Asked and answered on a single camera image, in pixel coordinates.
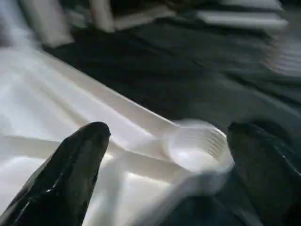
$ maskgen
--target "white object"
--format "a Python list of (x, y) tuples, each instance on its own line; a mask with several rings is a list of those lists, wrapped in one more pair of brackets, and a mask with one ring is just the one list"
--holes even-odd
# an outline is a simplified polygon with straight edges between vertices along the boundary
[(277, 13), (199, 11), (197, 16), (207, 24), (241, 29), (283, 30), (288, 24)]
[[(174, 126), (37, 50), (0, 50), (0, 73), (0, 132), (6, 135), (61, 141), (80, 126), (103, 121), (112, 142), (133, 149)], [(147, 152), (163, 158), (158, 146)]]
[(22, 0), (42, 42), (51, 47), (73, 42), (58, 0)]
[(233, 166), (226, 136), (204, 121), (180, 121), (164, 136), (166, 155), (190, 172), (226, 171)]
[(32, 31), (25, 24), (16, 0), (0, 0), (0, 17), (11, 46), (34, 47), (36, 45)]

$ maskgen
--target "white foam tray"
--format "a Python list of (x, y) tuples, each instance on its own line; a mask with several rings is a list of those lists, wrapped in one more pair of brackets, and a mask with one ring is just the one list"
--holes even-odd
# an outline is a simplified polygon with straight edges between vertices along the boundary
[(164, 157), (153, 140), (174, 124), (71, 66), (33, 49), (0, 51), (0, 132), (62, 141), (80, 126), (103, 121), (111, 142)]

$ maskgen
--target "white styrofoam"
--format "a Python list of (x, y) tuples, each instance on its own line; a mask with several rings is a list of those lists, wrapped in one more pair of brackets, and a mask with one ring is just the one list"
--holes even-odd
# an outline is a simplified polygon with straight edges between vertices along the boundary
[(103, 121), (112, 142), (128, 149), (174, 126), (122, 95), (37, 50), (0, 51), (0, 131), (61, 141)]

